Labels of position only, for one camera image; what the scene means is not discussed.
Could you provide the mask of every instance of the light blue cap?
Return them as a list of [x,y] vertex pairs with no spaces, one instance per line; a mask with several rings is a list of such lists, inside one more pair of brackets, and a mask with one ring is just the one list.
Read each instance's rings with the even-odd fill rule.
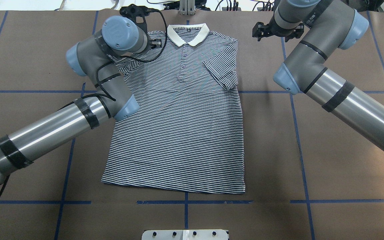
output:
[[290,73],[290,70],[288,70],[285,63],[282,63],[279,69],[273,75],[273,80],[279,86],[281,86],[293,95],[296,95],[300,92],[299,86],[297,85],[296,81]]
[[353,18],[352,26],[349,29],[348,35],[346,36],[343,43],[339,46],[340,49],[346,50],[352,47],[368,29],[368,20],[361,16],[356,9],[355,16]]
[[109,17],[102,26],[102,36],[108,46],[116,50],[129,50],[139,39],[136,24],[121,16]]
[[134,94],[131,95],[130,99],[122,107],[122,109],[113,117],[116,121],[122,121],[125,118],[133,115],[139,110],[139,104],[134,98]]
[[76,49],[78,47],[78,44],[75,44],[73,47],[71,47],[67,52],[66,52],[66,61],[69,64],[70,68],[72,70],[80,75],[80,76],[87,76],[84,71],[82,70],[81,66],[79,65],[79,60],[78,60],[78,54],[76,53]]
[[307,8],[319,3],[321,0],[287,0],[287,2],[298,8]]

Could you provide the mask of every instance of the striped shirt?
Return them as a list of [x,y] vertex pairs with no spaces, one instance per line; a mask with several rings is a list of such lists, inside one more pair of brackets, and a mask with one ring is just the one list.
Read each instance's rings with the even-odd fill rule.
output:
[[[158,59],[118,65],[140,109],[115,123],[102,182],[244,193],[238,41],[206,24],[170,25],[167,33]],[[149,35],[164,42],[163,31]]]

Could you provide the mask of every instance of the gray robot arm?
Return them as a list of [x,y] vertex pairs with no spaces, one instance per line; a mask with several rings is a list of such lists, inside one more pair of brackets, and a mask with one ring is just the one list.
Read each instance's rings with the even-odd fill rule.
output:
[[273,80],[291,94],[307,94],[384,151],[384,106],[323,65],[334,50],[359,40],[368,21],[339,0],[281,0],[268,25],[256,24],[253,37],[292,38],[300,22],[311,29]]
[[146,53],[151,43],[146,32],[129,18],[112,16],[101,31],[69,49],[66,58],[70,67],[90,78],[96,94],[78,98],[38,122],[0,138],[0,185],[12,172],[109,118],[123,120],[134,114],[139,105],[114,62],[126,52]]

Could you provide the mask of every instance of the shirt collar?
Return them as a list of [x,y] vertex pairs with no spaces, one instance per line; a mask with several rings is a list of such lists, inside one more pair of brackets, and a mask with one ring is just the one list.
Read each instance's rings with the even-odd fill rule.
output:
[[167,27],[167,35],[173,41],[178,47],[182,46],[183,44],[186,44],[186,42],[176,33],[176,28],[182,28],[182,29],[196,29],[201,28],[198,35],[196,37],[188,42],[187,44],[191,45],[192,47],[198,45],[198,43],[204,41],[204,39],[207,37],[208,33],[210,32],[209,28],[207,27],[207,24],[195,24],[195,25],[169,25]]

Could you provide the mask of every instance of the white mounting plate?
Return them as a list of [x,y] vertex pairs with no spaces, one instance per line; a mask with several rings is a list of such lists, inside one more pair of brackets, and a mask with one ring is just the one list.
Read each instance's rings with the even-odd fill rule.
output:
[[147,230],[142,240],[229,240],[229,234],[222,229]]

